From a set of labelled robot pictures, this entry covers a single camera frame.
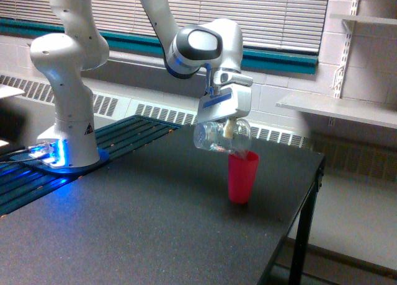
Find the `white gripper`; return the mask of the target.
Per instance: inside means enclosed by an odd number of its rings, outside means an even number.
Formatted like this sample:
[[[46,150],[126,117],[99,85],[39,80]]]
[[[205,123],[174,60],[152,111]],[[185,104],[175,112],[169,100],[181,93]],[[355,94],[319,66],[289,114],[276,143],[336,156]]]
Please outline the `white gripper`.
[[[227,68],[207,73],[206,95],[199,100],[197,122],[226,121],[224,138],[233,138],[234,118],[251,111],[253,78]]]

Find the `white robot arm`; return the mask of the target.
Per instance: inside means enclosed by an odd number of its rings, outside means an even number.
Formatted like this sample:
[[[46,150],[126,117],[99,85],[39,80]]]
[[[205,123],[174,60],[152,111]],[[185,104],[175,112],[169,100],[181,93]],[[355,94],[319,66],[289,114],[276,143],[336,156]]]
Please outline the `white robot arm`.
[[[253,80],[241,72],[243,34],[229,19],[179,28],[168,0],[140,0],[156,32],[167,71],[179,79],[206,69],[205,95],[197,121],[223,122],[231,137],[238,119],[251,111]],[[99,33],[91,0],[50,0],[64,32],[36,38],[30,46],[34,66],[48,79],[55,98],[54,125],[38,142],[45,147],[31,156],[52,169],[75,169],[98,163],[92,91],[81,73],[96,69],[109,58],[109,46]]]

